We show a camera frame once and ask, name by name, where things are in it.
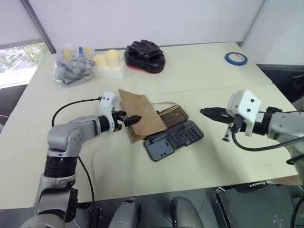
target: table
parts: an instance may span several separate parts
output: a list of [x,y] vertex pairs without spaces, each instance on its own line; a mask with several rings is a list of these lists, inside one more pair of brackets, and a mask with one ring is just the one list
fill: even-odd
[[[295,169],[285,163],[289,158],[285,148],[267,152],[243,151],[233,142],[221,140],[226,124],[199,113],[204,107],[225,107],[232,93],[245,88],[262,100],[262,109],[274,106],[294,110],[250,59],[241,67],[223,60],[227,52],[243,53],[235,43],[163,47],[162,50],[167,63],[159,75],[128,69],[124,81],[95,78],[69,89],[59,89],[54,85],[54,55],[46,56],[0,134],[0,208],[33,206],[39,177],[44,170],[46,139],[53,113],[68,102],[95,98],[104,91],[117,92],[118,88],[146,94],[152,103],[178,103],[205,137],[159,162],[150,160],[142,142],[131,144],[125,129],[103,133],[86,142],[80,155],[91,173],[96,200],[239,184],[296,174]],[[98,102],[70,106],[57,116],[56,124],[97,114],[97,109]],[[258,135],[249,138],[238,134],[237,137],[243,145],[252,147],[277,143]],[[79,164],[76,173],[78,202],[91,201],[88,180]]]

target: cardboard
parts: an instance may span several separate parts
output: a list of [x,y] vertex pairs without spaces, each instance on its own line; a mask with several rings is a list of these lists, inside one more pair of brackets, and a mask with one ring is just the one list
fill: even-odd
[[122,107],[128,116],[140,115],[138,124],[129,127],[131,142],[167,129],[145,95],[137,95],[119,89]]

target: robotic arm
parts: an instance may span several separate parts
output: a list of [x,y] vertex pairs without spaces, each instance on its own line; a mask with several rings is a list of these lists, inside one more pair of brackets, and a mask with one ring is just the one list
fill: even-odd
[[[201,113],[212,120],[227,123],[228,128],[223,140],[233,142],[247,151],[264,151],[285,146],[292,157],[287,161],[293,164],[304,182],[304,112],[282,112],[278,108],[268,107],[260,111],[261,101],[250,91],[243,90],[233,94],[228,106],[224,108],[204,108]],[[248,148],[239,144],[236,133],[245,132],[267,135],[280,144],[262,148]]]
[[35,217],[27,220],[21,228],[64,228],[66,222],[75,218],[78,190],[73,185],[82,144],[103,132],[120,130],[122,126],[118,120],[127,127],[141,119],[140,116],[126,118],[125,112],[114,111],[111,100],[109,104],[107,101],[109,99],[101,102],[105,115],[80,117],[67,124],[55,125],[49,131],[47,161],[34,204]]

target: clear plastic bag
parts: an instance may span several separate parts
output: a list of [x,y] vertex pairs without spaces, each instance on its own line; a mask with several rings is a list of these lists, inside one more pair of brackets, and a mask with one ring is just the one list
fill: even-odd
[[76,86],[95,76],[93,50],[68,47],[56,53],[55,82],[61,87]]

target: blue tape roll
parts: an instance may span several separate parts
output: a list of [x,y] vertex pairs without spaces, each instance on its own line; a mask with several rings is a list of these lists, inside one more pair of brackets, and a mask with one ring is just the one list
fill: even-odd
[[[232,60],[229,56],[232,55],[232,54],[238,54],[240,56],[242,56],[244,58],[244,60],[242,62],[237,62],[237,61],[234,61]],[[225,55],[225,60],[233,65],[237,65],[237,66],[242,66],[242,65],[245,65],[248,61],[247,57],[244,56],[243,54],[241,53],[238,53],[238,52],[229,52]]]

